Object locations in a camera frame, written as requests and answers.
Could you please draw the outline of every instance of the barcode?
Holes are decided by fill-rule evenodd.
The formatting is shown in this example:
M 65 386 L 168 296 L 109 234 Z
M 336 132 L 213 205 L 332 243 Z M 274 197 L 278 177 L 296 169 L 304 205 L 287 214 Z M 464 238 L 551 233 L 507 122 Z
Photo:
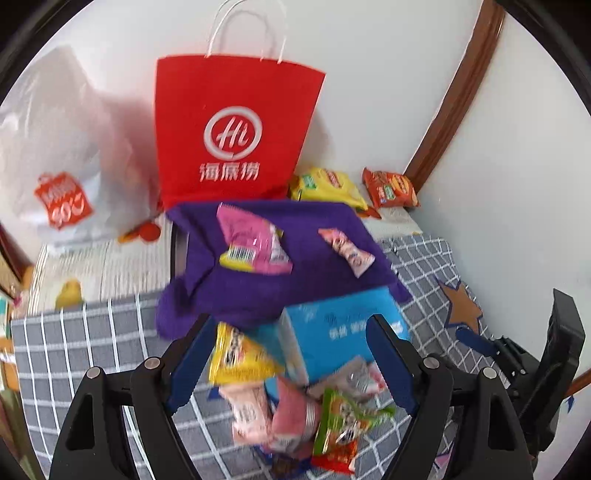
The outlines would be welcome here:
M 229 260 L 238 260 L 240 262 L 251 263 L 255 258 L 255 251 L 248 247 L 230 247 L 228 250 Z

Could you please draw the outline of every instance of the white wall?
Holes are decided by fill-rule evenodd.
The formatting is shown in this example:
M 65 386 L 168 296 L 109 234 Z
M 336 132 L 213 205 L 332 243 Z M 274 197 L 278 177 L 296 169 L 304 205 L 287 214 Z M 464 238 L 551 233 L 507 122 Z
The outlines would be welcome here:
M 447 238 L 493 332 L 541 356 L 552 289 L 591 337 L 591 117 L 507 16 L 486 77 L 413 214 Z M 591 367 L 589 342 L 579 372 Z
M 545 452 L 540 453 L 534 480 L 553 480 L 579 444 L 591 421 L 591 387 L 574 396 L 573 408 L 568 412 L 565 401 L 560 407 L 556 437 Z
M 202 53 L 220 0 L 95 0 L 40 54 L 70 44 L 92 83 L 113 107 L 146 161 L 155 159 L 152 100 L 155 61 Z M 403 170 L 446 93 L 470 39 L 480 0 L 285 0 L 285 58 L 327 73 L 302 159 L 359 174 L 364 166 Z M 238 8 L 268 12 L 279 43 L 274 1 Z M 261 19 L 233 15 L 225 52 L 258 55 Z M 11 218 L 5 224 L 31 257 L 39 243 Z

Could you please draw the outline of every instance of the star pattern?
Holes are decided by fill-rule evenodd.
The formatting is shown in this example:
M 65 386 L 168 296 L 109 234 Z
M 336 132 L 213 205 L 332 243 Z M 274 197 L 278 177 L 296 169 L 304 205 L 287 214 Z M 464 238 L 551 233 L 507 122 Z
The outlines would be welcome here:
M 466 284 L 460 280 L 457 287 L 453 288 L 445 285 L 439 279 L 437 283 L 450 302 L 445 323 L 446 328 L 465 325 L 479 335 L 480 325 L 478 320 L 482 318 L 482 310 L 468 295 Z

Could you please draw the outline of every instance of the blue box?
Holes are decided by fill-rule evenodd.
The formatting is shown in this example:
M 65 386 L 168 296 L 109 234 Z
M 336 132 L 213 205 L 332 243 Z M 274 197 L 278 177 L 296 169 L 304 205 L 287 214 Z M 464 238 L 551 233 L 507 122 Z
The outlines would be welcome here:
M 400 338 L 410 339 L 388 287 L 284 308 L 277 335 L 290 379 L 310 385 L 356 355 L 372 361 L 365 326 L 378 313 Z

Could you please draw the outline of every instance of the white plastic bag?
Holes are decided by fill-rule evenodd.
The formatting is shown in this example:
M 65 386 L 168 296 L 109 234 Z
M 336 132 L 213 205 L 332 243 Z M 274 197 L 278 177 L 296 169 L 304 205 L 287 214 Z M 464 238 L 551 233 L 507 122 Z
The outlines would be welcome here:
M 147 171 L 68 47 L 30 66 L 0 106 L 2 200 L 44 243 L 115 238 L 150 218 Z

